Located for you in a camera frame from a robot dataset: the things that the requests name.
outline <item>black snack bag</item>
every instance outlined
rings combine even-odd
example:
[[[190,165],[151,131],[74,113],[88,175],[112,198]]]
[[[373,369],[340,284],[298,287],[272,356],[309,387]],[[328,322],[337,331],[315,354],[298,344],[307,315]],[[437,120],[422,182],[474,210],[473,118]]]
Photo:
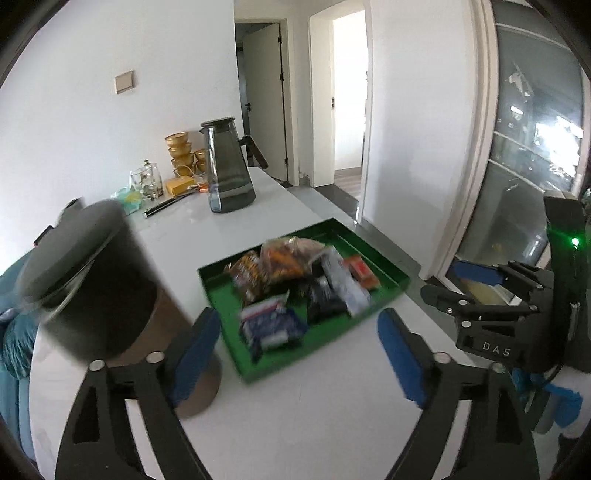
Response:
[[[308,288],[308,324],[315,325],[347,312],[347,304],[330,288],[326,277],[315,278]]]

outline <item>gray glass pitcher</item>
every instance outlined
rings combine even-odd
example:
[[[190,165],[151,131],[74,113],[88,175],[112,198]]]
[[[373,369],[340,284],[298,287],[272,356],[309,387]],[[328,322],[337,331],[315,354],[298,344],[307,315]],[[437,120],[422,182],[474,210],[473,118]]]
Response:
[[[201,124],[206,141],[209,206],[214,213],[233,212],[255,201],[255,189],[241,146],[252,151],[263,169],[269,166],[250,135],[238,139],[234,120],[231,116]]]

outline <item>sliding glass door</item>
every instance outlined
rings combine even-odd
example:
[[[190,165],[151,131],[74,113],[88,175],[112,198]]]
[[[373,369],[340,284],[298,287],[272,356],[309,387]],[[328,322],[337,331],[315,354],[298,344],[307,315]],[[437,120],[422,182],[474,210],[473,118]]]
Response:
[[[585,88],[576,58],[553,27],[522,5],[494,0],[499,102],[492,149],[456,260],[536,265],[547,246],[543,195],[580,188]],[[510,302],[500,287],[447,279],[483,303]]]

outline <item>yellow box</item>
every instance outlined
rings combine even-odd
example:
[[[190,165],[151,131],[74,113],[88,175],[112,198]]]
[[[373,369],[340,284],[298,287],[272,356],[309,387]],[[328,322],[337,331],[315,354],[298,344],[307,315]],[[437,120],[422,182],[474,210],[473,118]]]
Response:
[[[173,197],[185,193],[191,185],[195,185],[195,179],[192,177],[180,177],[169,180],[165,183],[166,191]]]

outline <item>wooden floor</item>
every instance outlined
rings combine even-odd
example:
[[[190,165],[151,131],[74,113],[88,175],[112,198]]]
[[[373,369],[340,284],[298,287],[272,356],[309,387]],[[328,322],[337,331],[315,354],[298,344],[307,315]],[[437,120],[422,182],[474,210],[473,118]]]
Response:
[[[361,167],[336,170],[335,185],[359,200],[361,196]]]

